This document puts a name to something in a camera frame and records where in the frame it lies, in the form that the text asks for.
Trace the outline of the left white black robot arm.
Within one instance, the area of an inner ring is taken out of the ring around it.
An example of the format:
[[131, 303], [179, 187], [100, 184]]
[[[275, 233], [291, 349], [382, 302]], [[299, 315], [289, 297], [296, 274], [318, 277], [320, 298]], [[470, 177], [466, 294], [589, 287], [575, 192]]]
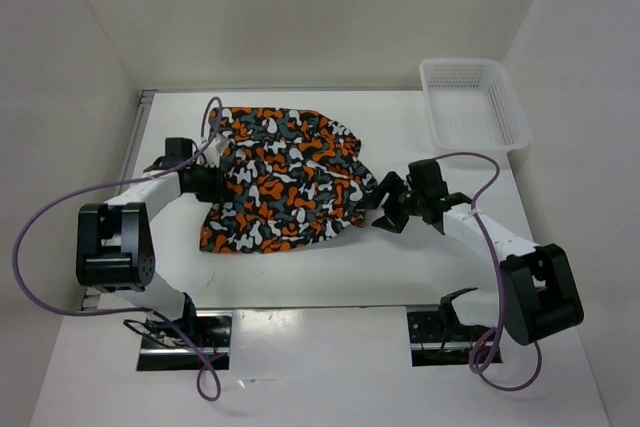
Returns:
[[156, 272], [151, 220], [184, 194], [204, 203], [223, 197], [225, 142], [198, 147], [170, 137], [165, 151], [131, 187], [103, 204], [86, 204], [78, 214], [76, 278], [80, 285], [112, 293], [164, 324], [175, 345], [196, 341], [200, 323], [191, 297]]

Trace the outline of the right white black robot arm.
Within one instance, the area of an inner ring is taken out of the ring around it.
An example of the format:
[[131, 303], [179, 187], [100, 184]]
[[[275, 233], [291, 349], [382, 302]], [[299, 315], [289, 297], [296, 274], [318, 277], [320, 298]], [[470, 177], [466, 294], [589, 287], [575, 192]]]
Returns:
[[373, 222], [377, 228], [399, 234], [416, 216], [496, 266], [497, 320], [518, 344], [530, 345], [583, 322], [566, 252], [514, 234], [480, 212], [472, 198], [451, 193], [437, 160], [411, 163], [406, 179], [388, 173], [364, 206], [383, 209]]

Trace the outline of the orange camouflage shorts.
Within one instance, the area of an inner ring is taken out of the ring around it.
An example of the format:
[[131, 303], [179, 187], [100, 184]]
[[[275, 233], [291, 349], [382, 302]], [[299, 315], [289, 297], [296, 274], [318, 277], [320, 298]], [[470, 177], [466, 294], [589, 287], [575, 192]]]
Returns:
[[314, 110], [225, 107], [212, 110], [209, 125], [227, 144], [201, 251], [276, 253], [364, 226], [377, 181], [344, 124]]

